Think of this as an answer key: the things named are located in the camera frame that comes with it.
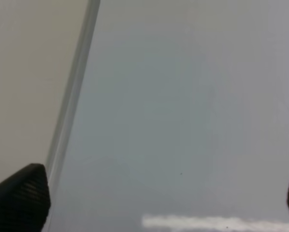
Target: glossy surface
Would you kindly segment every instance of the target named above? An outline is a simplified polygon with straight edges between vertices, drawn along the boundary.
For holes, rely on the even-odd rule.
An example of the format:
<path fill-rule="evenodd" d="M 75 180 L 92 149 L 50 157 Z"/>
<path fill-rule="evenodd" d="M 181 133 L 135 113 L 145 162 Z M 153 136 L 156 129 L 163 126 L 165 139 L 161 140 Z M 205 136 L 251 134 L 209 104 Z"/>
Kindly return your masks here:
<path fill-rule="evenodd" d="M 289 1 L 103 0 L 50 231 L 288 232 Z"/>

